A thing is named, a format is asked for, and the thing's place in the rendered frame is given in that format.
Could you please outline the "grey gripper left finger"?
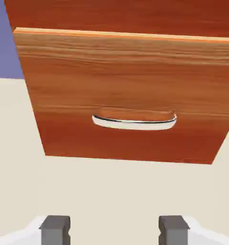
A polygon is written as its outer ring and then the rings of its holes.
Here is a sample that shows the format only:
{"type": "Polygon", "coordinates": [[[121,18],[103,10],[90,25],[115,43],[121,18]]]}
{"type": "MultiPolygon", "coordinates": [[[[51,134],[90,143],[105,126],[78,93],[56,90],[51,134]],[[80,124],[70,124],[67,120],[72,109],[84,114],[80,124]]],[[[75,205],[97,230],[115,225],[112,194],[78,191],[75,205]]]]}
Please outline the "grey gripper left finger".
{"type": "Polygon", "coordinates": [[[25,228],[0,237],[0,245],[70,245],[70,217],[35,217],[25,228]]]}

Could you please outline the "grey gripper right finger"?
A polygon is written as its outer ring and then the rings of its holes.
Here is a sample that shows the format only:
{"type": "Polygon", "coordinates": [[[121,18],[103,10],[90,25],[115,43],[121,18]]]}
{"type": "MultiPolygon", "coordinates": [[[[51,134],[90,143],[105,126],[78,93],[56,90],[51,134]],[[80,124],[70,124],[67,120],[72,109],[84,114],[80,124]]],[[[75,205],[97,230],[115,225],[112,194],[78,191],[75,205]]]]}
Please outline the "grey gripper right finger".
{"type": "Polygon", "coordinates": [[[229,237],[203,228],[192,216],[159,217],[159,245],[229,245],[229,237]]]}

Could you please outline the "wooden drawer front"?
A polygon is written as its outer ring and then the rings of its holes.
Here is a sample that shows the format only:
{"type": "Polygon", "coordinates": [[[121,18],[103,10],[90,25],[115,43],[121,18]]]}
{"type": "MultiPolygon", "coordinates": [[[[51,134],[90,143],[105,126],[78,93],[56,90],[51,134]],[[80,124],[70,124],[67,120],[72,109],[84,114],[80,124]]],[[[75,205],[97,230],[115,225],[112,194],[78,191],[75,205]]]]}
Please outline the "wooden drawer front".
{"type": "Polygon", "coordinates": [[[229,131],[229,37],[16,28],[47,156],[212,164],[229,131]],[[108,119],[166,121],[141,131],[108,119]]]}

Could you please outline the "reddish wooden cabinet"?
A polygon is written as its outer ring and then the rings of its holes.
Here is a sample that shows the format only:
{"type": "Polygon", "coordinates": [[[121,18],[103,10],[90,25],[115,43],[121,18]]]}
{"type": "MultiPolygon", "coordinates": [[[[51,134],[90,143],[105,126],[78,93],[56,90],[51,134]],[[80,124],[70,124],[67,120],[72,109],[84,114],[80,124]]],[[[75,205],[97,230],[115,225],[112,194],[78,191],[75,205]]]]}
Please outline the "reddish wooden cabinet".
{"type": "Polygon", "coordinates": [[[229,37],[229,0],[4,0],[12,28],[229,37]]]}

